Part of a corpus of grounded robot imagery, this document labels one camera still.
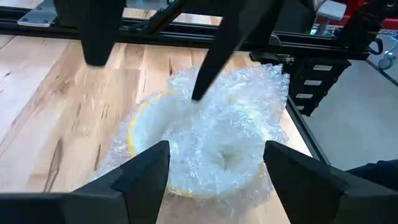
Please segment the gray floor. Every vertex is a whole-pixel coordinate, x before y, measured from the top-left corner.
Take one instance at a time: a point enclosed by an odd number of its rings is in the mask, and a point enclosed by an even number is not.
[[[305,117],[332,165],[343,170],[398,159],[398,87],[366,62],[351,63]],[[398,64],[388,73],[398,77]]]

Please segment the bubble wrap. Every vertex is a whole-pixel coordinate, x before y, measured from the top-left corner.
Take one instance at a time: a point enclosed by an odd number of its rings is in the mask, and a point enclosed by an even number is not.
[[[245,212],[272,190],[262,161],[265,142],[287,140],[279,120],[289,75],[279,65],[232,70],[193,103],[197,73],[179,71],[165,92],[136,106],[93,179],[168,140],[169,181],[157,223],[247,223]]]

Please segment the plastic wrap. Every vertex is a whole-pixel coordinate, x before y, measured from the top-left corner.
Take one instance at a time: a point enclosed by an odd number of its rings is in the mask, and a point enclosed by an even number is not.
[[[289,75],[261,65],[220,75],[191,101],[197,68],[172,76],[167,91],[136,106],[94,179],[160,140],[170,142],[170,171],[158,223],[238,223],[269,198],[262,161],[267,140],[285,143],[279,126]]]

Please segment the black metal frame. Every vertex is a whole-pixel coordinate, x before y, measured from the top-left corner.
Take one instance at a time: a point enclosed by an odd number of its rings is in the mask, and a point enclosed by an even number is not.
[[[29,11],[30,9],[0,7],[0,34],[79,39],[78,29],[76,27],[61,26],[58,21],[55,21],[49,28],[18,25],[17,20]],[[116,41],[132,44],[208,48],[218,30],[218,26],[187,24],[182,22],[171,22],[158,34],[143,34],[134,29],[130,29],[130,27],[140,26],[140,24],[144,24],[147,21],[147,19],[124,18]],[[368,51],[361,52],[342,48],[331,37],[293,34],[288,32],[274,33],[280,39],[280,45],[269,45],[267,42],[255,42],[248,38],[238,50],[288,54],[295,57],[348,58],[355,60],[366,60],[369,56]],[[287,110],[314,158],[329,164],[329,161],[316,140],[314,140],[308,126],[305,124],[301,114],[297,111],[290,98],[287,103]]]

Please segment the wood grain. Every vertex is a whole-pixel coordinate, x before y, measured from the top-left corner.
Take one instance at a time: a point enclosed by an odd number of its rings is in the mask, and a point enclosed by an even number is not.
[[[0,1],[34,7],[40,1]],[[148,18],[152,11],[126,9]],[[218,24],[182,14],[176,21]],[[199,67],[205,49],[115,44],[107,65],[88,67],[74,40],[0,35],[0,192],[69,192],[107,153],[120,120],[175,72]],[[225,70],[257,65],[236,52]],[[310,154],[290,116],[280,121],[288,145]],[[288,223],[275,192],[247,214],[250,223]]]

